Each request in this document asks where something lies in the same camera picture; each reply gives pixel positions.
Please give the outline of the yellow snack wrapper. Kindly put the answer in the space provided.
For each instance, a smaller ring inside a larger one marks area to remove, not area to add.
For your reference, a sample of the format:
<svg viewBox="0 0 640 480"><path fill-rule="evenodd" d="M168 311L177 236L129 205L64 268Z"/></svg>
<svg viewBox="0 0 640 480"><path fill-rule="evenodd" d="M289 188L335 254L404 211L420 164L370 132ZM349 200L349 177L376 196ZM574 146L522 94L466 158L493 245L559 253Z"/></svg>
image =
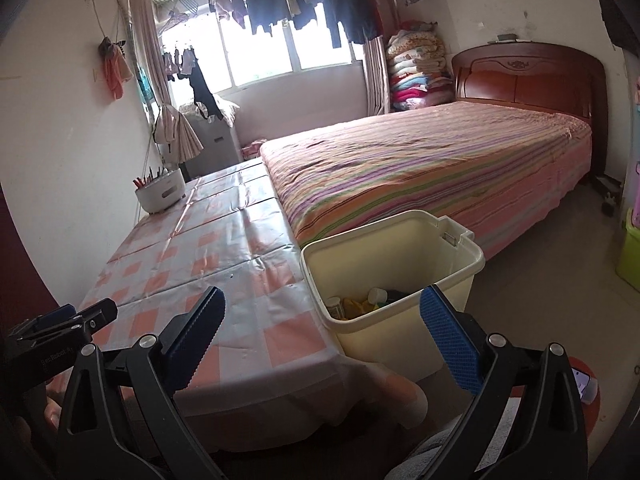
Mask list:
<svg viewBox="0 0 640 480"><path fill-rule="evenodd" d="M370 304L368 300L357 301L352 298L343 298L341 300L342 319L345 321L360 318L375 310L378 310L377 304Z"/></svg>

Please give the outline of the white round container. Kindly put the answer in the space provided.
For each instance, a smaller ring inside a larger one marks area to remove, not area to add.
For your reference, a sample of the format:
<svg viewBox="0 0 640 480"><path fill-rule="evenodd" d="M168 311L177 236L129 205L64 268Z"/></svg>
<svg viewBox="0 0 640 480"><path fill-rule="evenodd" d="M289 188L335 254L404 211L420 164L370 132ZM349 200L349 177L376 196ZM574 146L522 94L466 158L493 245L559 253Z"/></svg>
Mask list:
<svg viewBox="0 0 640 480"><path fill-rule="evenodd" d="M134 186L138 203L147 214L158 214L168 209L186 194L186 182L179 169L162 169L153 179L134 179Z"/></svg>

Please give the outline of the pink checkered tablecloth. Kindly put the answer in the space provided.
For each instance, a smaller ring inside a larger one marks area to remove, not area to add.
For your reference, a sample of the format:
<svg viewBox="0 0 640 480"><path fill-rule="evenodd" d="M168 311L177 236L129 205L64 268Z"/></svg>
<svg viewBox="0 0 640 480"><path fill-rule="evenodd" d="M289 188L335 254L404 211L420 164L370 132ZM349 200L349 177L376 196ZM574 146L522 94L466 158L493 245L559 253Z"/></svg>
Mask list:
<svg viewBox="0 0 640 480"><path fill-rule="evenodd" d="M321 323L258 160L190 182L182 200L134 227L85 296L118 309L93 340L105 351L130 347L213 286L224 293L224 322L176 401L191 422L224 428L227 448L301 439L359 402L405 427L423 422L427 400L414 382L345 356Z"/></svg>

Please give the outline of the tied pink curtain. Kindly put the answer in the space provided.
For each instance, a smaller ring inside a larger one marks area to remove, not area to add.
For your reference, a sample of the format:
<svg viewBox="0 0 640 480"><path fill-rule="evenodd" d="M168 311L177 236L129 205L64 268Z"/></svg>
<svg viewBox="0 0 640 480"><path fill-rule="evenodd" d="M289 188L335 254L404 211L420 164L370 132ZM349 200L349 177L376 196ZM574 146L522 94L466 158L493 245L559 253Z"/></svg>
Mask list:
<svg viewBox="0 0 640 480"><path fill-rule="evenodd" d="M154 122L154 141L162 148L169 167L178 167L194 159L204 150L195 133L178 108L172 104L160 40L158 40L152 0L129 0L132 28L150 78L158 115Z"/></svg>

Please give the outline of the green plastic box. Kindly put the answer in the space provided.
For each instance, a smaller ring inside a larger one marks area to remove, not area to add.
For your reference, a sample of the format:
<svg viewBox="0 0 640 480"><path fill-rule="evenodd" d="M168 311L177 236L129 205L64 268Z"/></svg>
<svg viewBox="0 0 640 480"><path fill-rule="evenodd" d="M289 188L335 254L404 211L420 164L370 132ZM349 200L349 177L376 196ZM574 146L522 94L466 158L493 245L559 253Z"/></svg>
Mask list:
<svg viewBox="0 0 640 480"><path fill-rule="evenodd" d="M616 266L616 274L638 292L640 290L640 233L632 223L633 218L634 212L628 209L625 218L625 239Z"/></svg>

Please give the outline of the grey cabinet by window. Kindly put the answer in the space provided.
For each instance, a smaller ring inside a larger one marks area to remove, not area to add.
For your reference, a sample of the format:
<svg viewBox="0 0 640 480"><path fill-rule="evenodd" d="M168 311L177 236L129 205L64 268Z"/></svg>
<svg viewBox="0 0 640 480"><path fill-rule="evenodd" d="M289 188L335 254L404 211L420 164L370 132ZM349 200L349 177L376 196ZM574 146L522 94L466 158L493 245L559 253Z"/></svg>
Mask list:
<svg viewBox="0 0 640 480"><path fill-rule="evenodd" d="M192 113L186 114L186 119L204 146L204 150L198 156L184 164L192 179L235 166L243 161L235 128L230 127L224 119L205 119L200 114Z"/></svg>

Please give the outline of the cream plastic bin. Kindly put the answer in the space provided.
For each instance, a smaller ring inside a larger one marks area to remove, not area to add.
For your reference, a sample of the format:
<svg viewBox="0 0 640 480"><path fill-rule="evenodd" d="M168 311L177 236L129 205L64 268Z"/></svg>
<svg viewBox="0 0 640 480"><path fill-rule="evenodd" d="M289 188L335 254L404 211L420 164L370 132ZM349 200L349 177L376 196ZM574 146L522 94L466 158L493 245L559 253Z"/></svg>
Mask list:
<svg viewBox="0 0 640 480"><path fill-rule="evenodd" d="M464 310L485 256L465 226L410 210L313 242L302 263L321 321L346 356L418 382L444 364L420 317L422 290L435 285ZM378 310L337 320L326 310L330 297L368 300Z"/></svg>

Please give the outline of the striped bed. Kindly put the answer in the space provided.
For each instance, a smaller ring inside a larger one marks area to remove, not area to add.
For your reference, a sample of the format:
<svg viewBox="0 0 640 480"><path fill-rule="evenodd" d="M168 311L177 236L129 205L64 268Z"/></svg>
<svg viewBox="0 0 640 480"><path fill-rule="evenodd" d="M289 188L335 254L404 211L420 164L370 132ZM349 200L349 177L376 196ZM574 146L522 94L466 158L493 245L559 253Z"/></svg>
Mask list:
<svg viewBox="0 0 640 480"><path fill-rule="evenodd" d="M299 246L423 210L492 258L588 174L593 139L572 115L457 101L291 134L260 156Z"/></svg>

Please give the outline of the wooden headboard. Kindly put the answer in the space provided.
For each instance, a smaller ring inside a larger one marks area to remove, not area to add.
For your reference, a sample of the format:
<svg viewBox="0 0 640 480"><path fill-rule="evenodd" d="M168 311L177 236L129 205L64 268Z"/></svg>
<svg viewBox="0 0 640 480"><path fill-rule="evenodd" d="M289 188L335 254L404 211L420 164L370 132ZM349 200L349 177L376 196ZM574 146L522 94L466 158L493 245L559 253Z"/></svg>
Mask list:
<svg viewBox="0 0 640 480"><path fill-rule="evenodd" d="M603 64L571 47L544 42L497 42L451 59L459 100L523 105L572 115L592 132L590 172L605 173L608 86Z"/></svg>

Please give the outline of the right pink curtain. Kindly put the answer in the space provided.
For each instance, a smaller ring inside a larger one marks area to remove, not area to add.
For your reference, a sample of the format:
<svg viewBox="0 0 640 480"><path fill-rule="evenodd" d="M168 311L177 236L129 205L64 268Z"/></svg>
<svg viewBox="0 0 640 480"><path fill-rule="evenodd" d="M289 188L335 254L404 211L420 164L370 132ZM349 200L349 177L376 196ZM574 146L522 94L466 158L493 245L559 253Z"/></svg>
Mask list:
<svg viewBox="0 0 640 480"><path fill-rule="evenodd" d="M390 112L390 81L382 36L372 39L363 46L362 66L367 92L367 115L388 114Z"/></svg>

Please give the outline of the stack of folded quilts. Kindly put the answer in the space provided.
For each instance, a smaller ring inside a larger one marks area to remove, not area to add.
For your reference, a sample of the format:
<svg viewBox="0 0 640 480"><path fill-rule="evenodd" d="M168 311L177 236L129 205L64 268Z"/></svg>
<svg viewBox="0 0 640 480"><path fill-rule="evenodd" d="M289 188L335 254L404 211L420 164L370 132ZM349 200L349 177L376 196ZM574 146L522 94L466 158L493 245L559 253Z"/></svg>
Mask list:
<svg viewBox="0 0 640 480"><path fill-rule="evenodd" d="M433 22L406 21L387 41L390 108L393 112L447 104L454 100L446 47Z"/></svg>

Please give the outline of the pink cloth on wall hook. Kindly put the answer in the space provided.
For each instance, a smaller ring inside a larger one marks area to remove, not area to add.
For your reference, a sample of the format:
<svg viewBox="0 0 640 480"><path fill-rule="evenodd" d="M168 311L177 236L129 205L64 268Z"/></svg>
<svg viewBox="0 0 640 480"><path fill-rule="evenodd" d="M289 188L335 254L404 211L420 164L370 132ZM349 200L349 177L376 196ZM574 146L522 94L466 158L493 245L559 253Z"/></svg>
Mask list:
<svg viewBox="0 0 640 480"><path fill-rule="evenodd" d="M110 38L104 37L98 47L104 79L114 101L122 98L124 84L132 78L125 58L124 44L125 40L113 42Z"/></svg>

